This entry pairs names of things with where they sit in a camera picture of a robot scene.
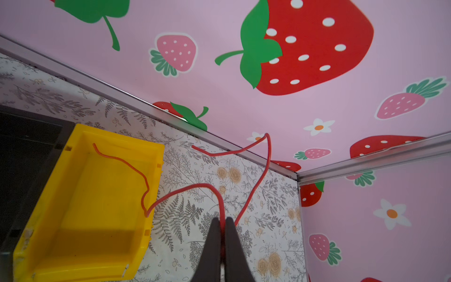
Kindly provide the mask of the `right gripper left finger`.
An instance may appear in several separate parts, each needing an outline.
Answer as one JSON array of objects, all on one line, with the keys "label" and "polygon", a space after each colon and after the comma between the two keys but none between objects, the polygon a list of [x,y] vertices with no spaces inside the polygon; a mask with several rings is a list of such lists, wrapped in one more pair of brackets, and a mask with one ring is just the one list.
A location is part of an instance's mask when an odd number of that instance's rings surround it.
[{"label": "right gripper left finger", "polygon": [[219,282],[222,262],[222,231],[220,221],[214,218],[191,282]]}]

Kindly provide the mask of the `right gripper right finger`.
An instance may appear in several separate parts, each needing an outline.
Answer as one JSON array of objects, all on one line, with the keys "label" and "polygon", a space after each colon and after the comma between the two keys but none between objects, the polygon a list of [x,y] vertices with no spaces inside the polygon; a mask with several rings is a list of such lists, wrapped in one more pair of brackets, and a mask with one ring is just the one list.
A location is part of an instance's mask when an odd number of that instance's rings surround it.
[{"label": "right gripper right finger", "polygon": [[255,282],[231,217],[225,220],[224,270],[226,282]]}]

